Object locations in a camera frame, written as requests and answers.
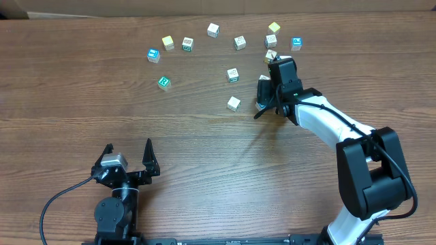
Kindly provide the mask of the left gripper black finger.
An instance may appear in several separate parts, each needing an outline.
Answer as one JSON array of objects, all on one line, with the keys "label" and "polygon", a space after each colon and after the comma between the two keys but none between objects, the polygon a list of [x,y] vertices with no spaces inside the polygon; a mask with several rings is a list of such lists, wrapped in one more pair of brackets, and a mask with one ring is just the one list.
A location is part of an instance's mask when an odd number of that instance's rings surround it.
[{"label": "left gripper black finger", "polygon": [[146,171],[159,171],[159,163],[153,150],[153,144],[150,138],[146,141],[142,164],[145,166]]},{"label": "left gripper black finger", "polygon": [[112,144],[107,144],[106,147],[104,148],[103,152],[101,153],[101,155],[99,156],[99,158],[97,159],[97,161],[95,162],[94,166],[95,167],[100,167],[101,166],[101,161],[103,159],[103,156],[105,154],[110,154],[113,153],[113,145]]}]

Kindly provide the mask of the blue letter wooden block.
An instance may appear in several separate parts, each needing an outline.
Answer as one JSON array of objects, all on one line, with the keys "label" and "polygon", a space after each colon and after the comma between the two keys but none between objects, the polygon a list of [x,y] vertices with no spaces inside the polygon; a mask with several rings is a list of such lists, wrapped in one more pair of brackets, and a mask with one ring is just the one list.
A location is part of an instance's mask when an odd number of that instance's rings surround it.
[{"label": "blue letter wooden block", "polygon": [[266,108],[265,105],[262,105],[262,104],[260,104],[258,102],[255,103],[255,106],[256,106],[256,108],[258,109],[259,112]]}]

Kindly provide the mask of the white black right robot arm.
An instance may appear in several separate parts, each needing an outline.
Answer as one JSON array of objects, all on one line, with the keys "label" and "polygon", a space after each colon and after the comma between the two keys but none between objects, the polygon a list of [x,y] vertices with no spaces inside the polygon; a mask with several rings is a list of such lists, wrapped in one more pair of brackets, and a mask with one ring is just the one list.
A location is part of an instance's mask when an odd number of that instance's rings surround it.
[{"label": "white black right robot arm", "polygon": [[401,143],[390,127],[374,129],[345,115],[316,89],[303,88],[295,60],[268,64],[270,79],[258,84],[258,100],[295,125],[316,134],[336,152],[343,207],[318,235],[294,235],[309,244],[382,244],[369,235],[381,221],[411,216],[418,207]]}]

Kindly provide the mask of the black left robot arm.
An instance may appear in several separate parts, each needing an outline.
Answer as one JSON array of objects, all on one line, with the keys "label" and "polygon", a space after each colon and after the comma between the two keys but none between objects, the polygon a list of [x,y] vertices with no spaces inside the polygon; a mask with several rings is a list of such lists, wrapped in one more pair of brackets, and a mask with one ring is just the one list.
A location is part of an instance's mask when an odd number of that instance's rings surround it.
[{"label": "black left robot arm", "polygon": [[128,162],[122,153],[113,152],[112,144],[91,168],[96,183],[112,190],[110,197],[102,199],[95,207],[97,232],[94,244],[146,244],[137,231],[139,187],[152,183],[160,175],[152,141],[148,139],[142,158],[143,170],[128,172]]}]

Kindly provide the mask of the shell picture wooden block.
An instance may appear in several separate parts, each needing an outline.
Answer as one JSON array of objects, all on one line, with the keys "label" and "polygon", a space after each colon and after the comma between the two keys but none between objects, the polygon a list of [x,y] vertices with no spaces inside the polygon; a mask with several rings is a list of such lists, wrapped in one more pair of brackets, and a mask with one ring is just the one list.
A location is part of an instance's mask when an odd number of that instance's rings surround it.
[{"label": "shell picture wooden block", "polygon": [[265,75],[260,75],[258,80],[270,80],[270,78],[268,76],[265,76]]}]

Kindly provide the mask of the yellow sided tool picture block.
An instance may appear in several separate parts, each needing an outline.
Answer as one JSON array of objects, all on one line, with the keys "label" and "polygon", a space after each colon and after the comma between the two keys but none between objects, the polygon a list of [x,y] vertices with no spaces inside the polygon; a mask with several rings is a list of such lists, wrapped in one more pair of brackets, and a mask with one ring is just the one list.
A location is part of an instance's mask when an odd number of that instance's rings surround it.
[{"label": "yellow sided tool picture block", "polygon": [[277,52],[275,52],[274,50],[267,50],[265,57],[264,57],[264,62],[269,64],[270,62],[274,61],[276,56],[277,56]]}]

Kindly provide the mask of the blue letter P block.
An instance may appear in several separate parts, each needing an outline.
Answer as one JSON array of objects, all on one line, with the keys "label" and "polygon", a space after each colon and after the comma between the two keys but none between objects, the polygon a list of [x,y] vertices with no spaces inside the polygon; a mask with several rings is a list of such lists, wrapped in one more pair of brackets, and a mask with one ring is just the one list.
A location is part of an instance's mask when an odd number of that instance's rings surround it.
[{"label": "blue letter P block", "polygon": [[293,37],[292,38],[292,51],[299,51],[302,48],[302,38],[301,37]]}]

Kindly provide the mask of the white picture block right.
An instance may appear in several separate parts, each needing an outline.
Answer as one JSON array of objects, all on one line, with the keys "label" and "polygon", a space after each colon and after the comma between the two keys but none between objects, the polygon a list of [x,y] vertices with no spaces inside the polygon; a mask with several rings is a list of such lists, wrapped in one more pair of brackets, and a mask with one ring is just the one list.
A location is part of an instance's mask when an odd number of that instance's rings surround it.
[{"label": "white picture block right", "polygon": [[277,46],[277,36],[275,34],[267,35],[265,38],[265,46],[267,48],[274,48]]}]

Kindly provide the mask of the white picture block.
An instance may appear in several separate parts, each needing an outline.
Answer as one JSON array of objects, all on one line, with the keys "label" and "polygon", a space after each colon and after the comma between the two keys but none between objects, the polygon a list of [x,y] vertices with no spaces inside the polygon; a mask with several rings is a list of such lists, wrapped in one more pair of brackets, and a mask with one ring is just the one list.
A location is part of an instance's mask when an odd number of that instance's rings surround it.
[{"label": "white picture block", "polygon": [[277,36],[275,34],[267,35],[265,38],[265,46],[267,48],[274,48],[277,46]]},{"label": "white picture block", "polygon": [[241,50],[247,45],[245,38],[241,35],[234,38],[234,47],[236,50]]}]

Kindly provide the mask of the plain wooden block number 9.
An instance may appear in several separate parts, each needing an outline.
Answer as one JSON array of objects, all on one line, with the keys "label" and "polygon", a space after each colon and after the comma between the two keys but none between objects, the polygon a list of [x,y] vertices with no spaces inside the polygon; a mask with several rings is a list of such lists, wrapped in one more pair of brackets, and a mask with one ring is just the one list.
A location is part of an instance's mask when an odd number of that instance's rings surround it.
[{"label": "plain wooden block number 9", "polygon": [[236,112],[240,107],[241,100],[235,97],[231,97],[227,103],[228,109]]}]

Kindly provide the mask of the grapes picture green G block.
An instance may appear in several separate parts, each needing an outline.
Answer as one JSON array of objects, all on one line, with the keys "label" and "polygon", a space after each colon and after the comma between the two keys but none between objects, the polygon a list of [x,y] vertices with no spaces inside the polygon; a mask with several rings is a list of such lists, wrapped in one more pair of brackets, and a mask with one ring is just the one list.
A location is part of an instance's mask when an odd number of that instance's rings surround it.
[{"label": "grapes picture green G block", "polygon": [[229,83],[239,81],[239,74],[238,74],[237,68],[232,68],[232,69],[227,70],[227,79],[228,79]]}]

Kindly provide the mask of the yellow block top right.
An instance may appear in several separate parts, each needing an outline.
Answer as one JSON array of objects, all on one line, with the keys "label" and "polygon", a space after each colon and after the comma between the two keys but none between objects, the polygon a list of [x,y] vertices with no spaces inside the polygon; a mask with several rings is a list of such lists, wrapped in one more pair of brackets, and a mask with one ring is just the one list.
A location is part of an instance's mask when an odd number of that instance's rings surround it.
[{"label": "yellow block top right", "polygon": [[276,22],[272,22],[271,24],[269,24],[268,26],[268,30],[267,33],[269,35],[277,35],[281,30],[281,27],[279,24],[277,24]]}]

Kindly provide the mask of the white picture block centre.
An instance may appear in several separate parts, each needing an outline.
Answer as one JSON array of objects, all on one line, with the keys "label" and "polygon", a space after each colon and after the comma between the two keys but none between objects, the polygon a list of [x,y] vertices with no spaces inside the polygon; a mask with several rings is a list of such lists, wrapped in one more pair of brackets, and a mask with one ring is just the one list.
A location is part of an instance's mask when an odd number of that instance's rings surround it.
[{"label": "white picture block centre", "polygon": [[247,45],[245,38],[241,35],[234,38],[234,47],[236,50],[241,50]]}]

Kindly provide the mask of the green letter R block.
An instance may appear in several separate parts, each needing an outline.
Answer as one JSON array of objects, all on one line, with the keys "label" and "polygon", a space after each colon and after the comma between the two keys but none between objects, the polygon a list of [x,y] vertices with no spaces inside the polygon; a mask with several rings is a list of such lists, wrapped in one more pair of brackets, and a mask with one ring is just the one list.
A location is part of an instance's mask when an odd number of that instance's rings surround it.
[{"label": "green letter R block", "polygon": [[171,80],[165,76],[162,76],[157,82],[158,87],[164,91],[167,91],[171,87]]}]

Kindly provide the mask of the white block top centre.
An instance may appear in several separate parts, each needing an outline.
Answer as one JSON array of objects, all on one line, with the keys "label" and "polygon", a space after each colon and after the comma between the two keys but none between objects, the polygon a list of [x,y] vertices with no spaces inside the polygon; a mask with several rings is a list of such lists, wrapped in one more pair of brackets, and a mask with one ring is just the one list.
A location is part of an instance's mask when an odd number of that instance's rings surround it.
[{"label": "white block top centre", "polygon": [[213,37],[216,38],[219,34],[219,25],[214,24],[214,23],[210,23],[208,28],[207,28],[207,35],[209,37]]}]

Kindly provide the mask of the blue block far left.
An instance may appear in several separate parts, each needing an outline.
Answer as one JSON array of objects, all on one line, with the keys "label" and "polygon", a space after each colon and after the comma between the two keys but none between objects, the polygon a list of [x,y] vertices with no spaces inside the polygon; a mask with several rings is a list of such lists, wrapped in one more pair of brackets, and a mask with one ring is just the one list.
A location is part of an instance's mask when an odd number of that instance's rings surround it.
[{"label": "blue block far left", "polygon": [[160,60],[160,52],[157,49],[150,48],[147,52],[147,59],[152,63],[158,63]]}]

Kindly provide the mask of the red picture green block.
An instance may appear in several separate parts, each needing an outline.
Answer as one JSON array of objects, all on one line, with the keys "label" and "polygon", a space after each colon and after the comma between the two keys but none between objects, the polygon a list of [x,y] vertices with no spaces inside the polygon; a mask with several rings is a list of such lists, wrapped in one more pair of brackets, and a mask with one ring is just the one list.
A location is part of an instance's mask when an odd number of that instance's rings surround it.
[{"label": "red picture green block", "polygon": [[193,39],[189,37],[185,37],[182,42],[182,49],[184,51],[191,52],[193,48]]}]

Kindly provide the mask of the yellow block left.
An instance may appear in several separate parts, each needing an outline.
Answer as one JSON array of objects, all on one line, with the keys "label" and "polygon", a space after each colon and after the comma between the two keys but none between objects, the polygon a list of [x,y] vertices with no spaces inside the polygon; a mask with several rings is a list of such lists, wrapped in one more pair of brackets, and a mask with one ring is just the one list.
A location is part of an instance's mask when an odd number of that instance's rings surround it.
[{"label": "yellow block left", "polygon": [[170,35],[163,37],[162,42],[166,51],[174,49],[174,41]]}]

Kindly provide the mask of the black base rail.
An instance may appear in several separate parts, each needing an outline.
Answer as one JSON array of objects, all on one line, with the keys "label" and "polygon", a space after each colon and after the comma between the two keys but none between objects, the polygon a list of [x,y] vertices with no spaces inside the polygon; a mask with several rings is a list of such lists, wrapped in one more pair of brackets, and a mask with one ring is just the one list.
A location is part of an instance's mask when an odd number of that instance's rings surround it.
[{"label": "black base rail", "polygon": [[320,234],[289,235],[275,238],[228,238],[203,240],[142,239],[139,242],[98,242],[98,244],[141,244],[141,245],[328,245]]}]

